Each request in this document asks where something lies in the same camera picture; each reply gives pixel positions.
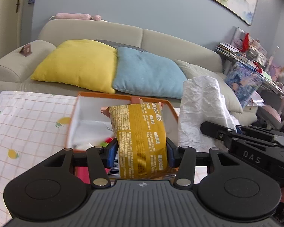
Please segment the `white tissue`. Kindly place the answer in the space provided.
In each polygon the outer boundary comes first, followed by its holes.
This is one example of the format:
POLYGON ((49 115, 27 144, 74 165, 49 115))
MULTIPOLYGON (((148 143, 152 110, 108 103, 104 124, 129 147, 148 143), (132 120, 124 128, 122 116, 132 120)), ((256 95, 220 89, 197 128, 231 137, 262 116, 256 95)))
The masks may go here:
POLYGON ((209 93, 209 97, 200 87, 189 80, 184 81, 183 96, 180 103, 178 122, 178 145, 195 148, 198 152, 209 152, 217 147, 225 152, 228 149, 222 141, 203 135, 200 126, 209 121, 214 124, 234 129, 239 121, 226 108, 224 97, 209 93))

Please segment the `yellow snack bag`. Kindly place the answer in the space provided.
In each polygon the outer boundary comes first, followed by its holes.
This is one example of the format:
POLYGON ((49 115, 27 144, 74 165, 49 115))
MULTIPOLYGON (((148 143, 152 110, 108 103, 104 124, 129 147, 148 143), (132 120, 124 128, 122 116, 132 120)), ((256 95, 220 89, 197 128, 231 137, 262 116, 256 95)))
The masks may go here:
POLYGON ((153 179, 169 174, 162 103, 101 108, 117 138, 121 179, 153 179))

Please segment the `red lidded clear container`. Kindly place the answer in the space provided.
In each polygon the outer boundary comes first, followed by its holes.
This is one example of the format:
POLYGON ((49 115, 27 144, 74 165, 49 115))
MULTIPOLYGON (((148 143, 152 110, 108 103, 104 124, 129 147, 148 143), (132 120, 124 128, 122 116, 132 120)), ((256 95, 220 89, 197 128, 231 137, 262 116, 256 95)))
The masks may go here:
POLYGON ((109 169, 100 166, 97 168, 89 168, 88 166, 79 166, 75 168, 75 175, 85 184, 91 184, 96 187, 107 186, 109 177, 107 172, 109 169))

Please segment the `pink chair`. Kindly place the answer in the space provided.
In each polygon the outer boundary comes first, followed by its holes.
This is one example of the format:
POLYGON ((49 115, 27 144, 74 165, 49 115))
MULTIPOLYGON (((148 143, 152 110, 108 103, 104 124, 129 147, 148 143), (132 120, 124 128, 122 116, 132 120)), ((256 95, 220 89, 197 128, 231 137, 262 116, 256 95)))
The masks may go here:
POLYGON ((284 132, 284 97, 278 110, 270 105, 265 105, 258 109, 259 117, 265 120, 271 128, 276 131, 284 132))

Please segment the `orange cardboard box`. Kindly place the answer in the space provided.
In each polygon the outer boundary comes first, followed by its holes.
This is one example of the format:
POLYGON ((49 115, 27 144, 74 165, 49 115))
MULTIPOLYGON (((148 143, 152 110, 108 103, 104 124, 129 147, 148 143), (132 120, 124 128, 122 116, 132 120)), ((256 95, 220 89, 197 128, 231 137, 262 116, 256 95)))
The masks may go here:
MULTIPOLYGON (((130 104, 135 96, 97 92, 79 92, 73 108, 68 129, 66 147, 73 150, 86 150, 86 145, 97 146, 114 135, 111 120, 101 112, 101 108, 130 104)), ((178 114, 171 103, 158 98, 141 97, 145 103, 162 103, 166 137, 178 144, 178 114)))

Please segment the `blue anime picture board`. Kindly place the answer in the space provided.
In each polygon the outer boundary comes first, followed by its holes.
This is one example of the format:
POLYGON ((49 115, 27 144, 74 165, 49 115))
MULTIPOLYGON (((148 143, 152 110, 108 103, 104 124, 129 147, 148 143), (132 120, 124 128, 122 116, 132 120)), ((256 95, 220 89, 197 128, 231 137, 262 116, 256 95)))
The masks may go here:
POLYGON ((238 61, 228 72, 225 83, 232 89, 241 107, 245 108, 252 94, 263 83, 263 78, 254 68, 238 61))

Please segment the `beige grey cushion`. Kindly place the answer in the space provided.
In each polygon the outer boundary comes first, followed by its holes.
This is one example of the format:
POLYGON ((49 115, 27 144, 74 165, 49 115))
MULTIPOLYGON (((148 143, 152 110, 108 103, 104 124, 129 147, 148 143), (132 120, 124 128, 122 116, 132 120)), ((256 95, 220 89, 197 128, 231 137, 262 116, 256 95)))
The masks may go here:
POLYGON ((237 96, 218 73, 185 61, 175 60, 175 63, 184 72, 187 80, 192 82, 194 86, 200 85, 207 97, 209 97, 210 92, 216 92, 216 96, 219 92, 224 97, 224 103, 229 112, 243 113, 243 108, 237 96))

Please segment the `lemon pattern checked tablecloth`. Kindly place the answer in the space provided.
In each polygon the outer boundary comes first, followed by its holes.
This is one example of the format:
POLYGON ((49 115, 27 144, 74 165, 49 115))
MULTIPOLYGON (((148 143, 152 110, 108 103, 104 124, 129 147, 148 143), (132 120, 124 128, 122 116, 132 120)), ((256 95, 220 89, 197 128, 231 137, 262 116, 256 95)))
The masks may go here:
MULTIPOLYGON (((33 92, 0 93, 0 226, 11 216, 3 201, 15 177, 66 147, 77 96, 33 92)), ((100 142, 106 145, 111 139, 100 142)))

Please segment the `cluttered side shelf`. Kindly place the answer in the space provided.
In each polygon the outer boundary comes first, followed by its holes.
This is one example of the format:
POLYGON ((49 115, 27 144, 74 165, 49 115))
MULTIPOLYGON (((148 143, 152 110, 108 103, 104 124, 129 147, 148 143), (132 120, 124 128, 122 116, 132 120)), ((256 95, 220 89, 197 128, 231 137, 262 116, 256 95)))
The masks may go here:
POLYGON ((231 67, 240 62, 257 70, 264 78, 262 87, 284 97, 284 65, 273 62, 274 54, 267 57, 267 51, 249 34, 237 27, 230 41, 220 42, 215 48, 226 61, 224 74, 228 74, 231 67))

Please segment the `light blue cushion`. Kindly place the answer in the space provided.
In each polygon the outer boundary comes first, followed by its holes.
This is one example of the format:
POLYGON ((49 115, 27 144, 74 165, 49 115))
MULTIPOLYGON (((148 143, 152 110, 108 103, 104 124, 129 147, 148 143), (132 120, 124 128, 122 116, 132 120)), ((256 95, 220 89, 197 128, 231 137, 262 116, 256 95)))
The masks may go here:
POLYGON ((130 95, 181 99, 186 76, 169 58, 118 47, 113 88, 130 95))

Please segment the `yellow cushion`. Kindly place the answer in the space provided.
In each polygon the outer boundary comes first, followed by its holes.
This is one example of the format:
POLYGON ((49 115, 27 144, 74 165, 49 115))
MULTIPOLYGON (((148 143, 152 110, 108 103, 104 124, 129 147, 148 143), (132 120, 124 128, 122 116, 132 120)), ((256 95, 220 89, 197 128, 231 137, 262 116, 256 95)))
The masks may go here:
POLYGON ((32 80, 114 94, 117 49, 95 40, 67 40, 35 69, 32 80))

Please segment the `beige sofa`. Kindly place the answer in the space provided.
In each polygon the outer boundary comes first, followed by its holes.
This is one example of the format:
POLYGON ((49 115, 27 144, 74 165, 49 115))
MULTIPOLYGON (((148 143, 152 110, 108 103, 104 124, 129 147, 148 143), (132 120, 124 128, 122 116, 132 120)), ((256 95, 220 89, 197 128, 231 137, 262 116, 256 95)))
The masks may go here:
POLYGON ((242 107, 225 84, 221 57, 187 40, 123 24, 54 19, 30 47, 28 56, 15 49, 0 59, 0 93, 97 91, 163 98, 178 107, 183 81, 209 75, 240 124, 257 120, 257 109, 242 107))

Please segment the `small brown phone stand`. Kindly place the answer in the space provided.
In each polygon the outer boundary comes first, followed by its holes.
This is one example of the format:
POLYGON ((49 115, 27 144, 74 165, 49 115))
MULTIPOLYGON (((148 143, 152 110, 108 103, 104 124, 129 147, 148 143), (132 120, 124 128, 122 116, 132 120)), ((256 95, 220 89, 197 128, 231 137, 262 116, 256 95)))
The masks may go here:
POLYGON ((32 54, 31 44, 28 43, 28 44, 24 45, 24 46, 20 49, 19 54, 21 54, 21 55, 23 55, 23 56, 25 56, 25 57, 31 55, 31 54, 32 54))

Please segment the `pink plush toy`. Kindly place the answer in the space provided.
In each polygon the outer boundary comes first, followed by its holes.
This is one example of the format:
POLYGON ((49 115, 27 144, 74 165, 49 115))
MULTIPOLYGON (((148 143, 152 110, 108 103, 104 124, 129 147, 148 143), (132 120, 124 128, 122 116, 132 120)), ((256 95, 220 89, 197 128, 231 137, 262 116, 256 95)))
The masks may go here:
POLYGON ((100 15, 90 15, 86 13, 57 13, 50 17, 52 19, 80 19, 80 20, 92 20, 92 21, 101 21, 100 15))

